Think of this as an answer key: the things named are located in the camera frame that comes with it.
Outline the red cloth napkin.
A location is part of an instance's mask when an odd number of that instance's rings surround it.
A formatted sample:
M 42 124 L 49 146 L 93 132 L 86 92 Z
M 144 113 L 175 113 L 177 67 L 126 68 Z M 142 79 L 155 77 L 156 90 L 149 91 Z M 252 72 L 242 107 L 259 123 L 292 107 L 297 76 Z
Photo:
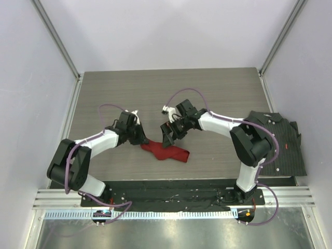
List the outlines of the red cloth napkin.
M 188 161 L 190 152 L 177 146 L 164 148 L 161 142 L 149 140 L 148 144 L 141 144 L 141 149 L 152 153 L 158 160 L 173 159 L 183 163 Z

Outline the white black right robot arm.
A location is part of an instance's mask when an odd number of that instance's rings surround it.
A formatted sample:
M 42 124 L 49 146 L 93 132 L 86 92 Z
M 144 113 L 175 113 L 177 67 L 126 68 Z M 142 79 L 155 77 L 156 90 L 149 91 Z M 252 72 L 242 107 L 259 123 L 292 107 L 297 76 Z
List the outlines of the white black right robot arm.
M 276 139 L 268 137 L 271 133 L 246 119 L 218 115 L 205 108 L 197 110 L 188 99 L 176 107 L 165 105 L 162 113 L 169 118 L 160 127 L 164 148 L 183 139 L 190 129 L 214 132 L 232 140 L 241 165 L 229 202 L 248 204 L 257 189 L 260 169 L 266 162 L 268 153 L 276 145 Z

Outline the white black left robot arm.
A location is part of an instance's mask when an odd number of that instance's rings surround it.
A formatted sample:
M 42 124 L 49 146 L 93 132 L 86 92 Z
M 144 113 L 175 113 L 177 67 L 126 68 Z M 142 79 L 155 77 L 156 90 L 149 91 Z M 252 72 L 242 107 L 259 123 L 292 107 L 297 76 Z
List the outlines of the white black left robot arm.
M 121 112 L 119 119 L 103 131 L 81 140 L 63 139 L 47 170 L 47 177 L 62 185 L 66 191 L 74 190 L 92 197 L 100 207 L 107 206 L 112 197 L 110 187 L 89 175 L 90 160 L 100 153 L 125 142 L 144 145 L 145 136 L 137 111 Z

